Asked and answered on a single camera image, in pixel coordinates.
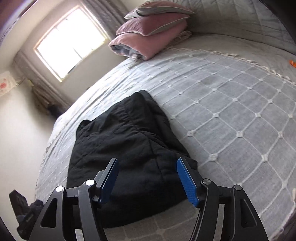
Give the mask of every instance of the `folded blanket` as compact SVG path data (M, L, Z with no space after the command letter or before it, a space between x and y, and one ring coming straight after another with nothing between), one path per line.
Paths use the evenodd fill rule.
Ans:
M67 188L94 178L112 157L119 160L120 171L110 201L99 209L104 228L141 220L186 199L176 172L178 158L186 157L197 169L197 162L189 158L164 112L146 91L136 92L93 121L80 124ZM77 207L74 216L79 228Z
M184 19L172 28L154 35L124 33L113 39L109 46L118 55L148 60L164 49L186 27L187 22Z

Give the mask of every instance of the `metal screw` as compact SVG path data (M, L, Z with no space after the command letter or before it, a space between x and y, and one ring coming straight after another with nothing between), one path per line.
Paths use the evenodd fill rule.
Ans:
M211 184L211 180L210 179L204 179L202 181L202 183L205 184L205 185L210 185Z
M240 185L234 185L234 189L240 191L242 189L242 187Z
M56 192L60 192L60 191L63 191L64 187L63 186L58 186L56 188Z
M87 186L92 186L94 184L94 180L90 179L85 182Z

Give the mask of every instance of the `gray quilted headboard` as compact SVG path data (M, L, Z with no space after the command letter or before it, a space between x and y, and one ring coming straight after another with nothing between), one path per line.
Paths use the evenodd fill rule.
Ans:
M196 13L188 21L188 28L193 33L228 35L265 43L296 54L296 45L286 28L259 0L170 1Z

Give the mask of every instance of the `bed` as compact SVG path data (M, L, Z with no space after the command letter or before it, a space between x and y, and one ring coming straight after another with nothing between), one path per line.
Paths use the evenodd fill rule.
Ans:
M80 122L94 119L144 89L198 161L200 174L218 185L242 185L269 239L284 240L295 220L296 69L288 60L296 59L296 45L259 1L179 2L202 13L189 25L194 36L149 61L125 60L56 121L41 164L36 198L46 201L56 186L66 185ZM228 13L244 8L252 14L245 14L244 19L239 14L240 21L234 14L228 14L232 19L220 14L224 21L217 28L215 13L224 8ZM184 201L153 217L107 229L106 235L118 241L189 240L197 214ZM220 240L222 219L219 215L215 240Z

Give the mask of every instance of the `pillow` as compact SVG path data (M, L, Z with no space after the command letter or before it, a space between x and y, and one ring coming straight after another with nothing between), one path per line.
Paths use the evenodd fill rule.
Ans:
M125 15L124 18L138 18L143 16L149 16L158 13L166 12L177 12L183 14L194 14L193 11L188 8L169 1L156 1L156 2L145 2L139 7L136 7L133 11Z
M133 18L121 25L116 31L116 34L132 32L143 36L149 36L165 31L186 18L190 18L190 16L174 12Z
M113 39L109 43L109 47L118 55L127 57L136 55L143 60L148 60L165 48L186 27L187 22L183 19L172 28L154 35L142 36L135 33L124 33Z

